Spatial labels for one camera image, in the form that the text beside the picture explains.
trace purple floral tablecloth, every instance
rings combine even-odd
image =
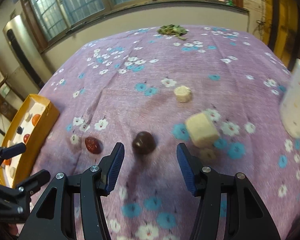
[[[186,240],[199,199],[187,191],[176,158],[177,144],[185,142],[219,173],[245,173],[284,239],[300,214],[300,140],[290,138],[279,116],[290,73],[248,33],[185,27],[186,41],[146,28],[92,41],[72,55],[40,92],[61,115],[33,173],[81,173],[122,142],[125,159],[115,190],[102,198],[112,239]],[[181,85],[191,89],[191,102],[176,101],[173,90]],[[194,147],[184,125],[201,111],[221,134],[211,149]],[[143,130],[154,135],[157,148],[141,161],[131,143]],[[100,155],[87,151],[88,136],[102,142]],[[79,206],[76,197],[81,240]],[[224,196],[220,216],[224,225]]]

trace silver bolt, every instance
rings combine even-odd
[[[239,172],[237,174],[237,177],[238,177],[238,179],[244,179],[246,176],[243,173]]]
[[[93,166],[91,166],[90,167],[90,171],[92,171],[92,172],[96,172],[96,171],[98,171],[100,168],[99,168],[99,166],[97,166],[97,165],[93,165]]]
[[[64,177],[64,174],[62,172],[59,172],[57,175],[56,175],[56,178],[57,179],[62,179]]]
[[[23,213],[23,208],[22,207],[18,207],[17,210],[18,210],[19,214]]]
[[[211,168],[208,167],[208,166],[204,166],[204,167],[202,167],[202,171],[205,172],[205,173],[208,173],[208,172],[211,171]]]

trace food item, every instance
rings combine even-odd
[[[9,140],[9,141],[7,142],[7,147],[8,147],[8,148],[11,147],[11,146],[13,146],[13,145],[14,145],[13,141]]]
[[[15,167],[11,167],[10,168],[10,177],[14,178],[14,175],[16,174],[16,168]]]
[[[85,138],[84,143],[86,145],[87,150],[92,154],[101,153],[101,147],[98,139],[94,137],[87,137]]]
[[[191,90],[186,86],[175,88],[174,94],[177,98],[177,101],[181,103],[186,103],[192,98]]]
[[[191,115],[185,125],[191,141],[198,148],[211,147],[220,136],[210,118],[204,113]]]
[[[23,128],[21,126],[19,126],[17,128],[17,134],[22,134],[22,132],[23,132]]]
[[[25,121],[29,122],[31,120],[31,118],[32,118],[32,114],[30,114],[29,112],[26,113],[26,115],[25,115]]]
[[[11,159],[3,160],[3,164],[8,166],[11,165]]]
[[[23,137],[23,142],[24,143],[27,143],[27,141],[28,141],[28,139],[29,139],[29,136],[30,136],[30,134],[26,134],[24,137]]]
[[[179,39],[183,41],[186,40],[186,38],[181,37],[181,35],[188,33],[188,31],[184,27],[173,24],[164,25],[160,27],[160,29],[157,30],[157,32],[164,35],[176,35]]]
[[[39,118],[40,118],[41,114],[35,114],[33,117],[32,117],[32,125],[35,126],[37,124],[37,122],[39,121]]]
[[[152,134],[145,131],[138,133],[132,142],[132,149],[137,154],[149,154],[154,151],[155,147],[156,143]]]

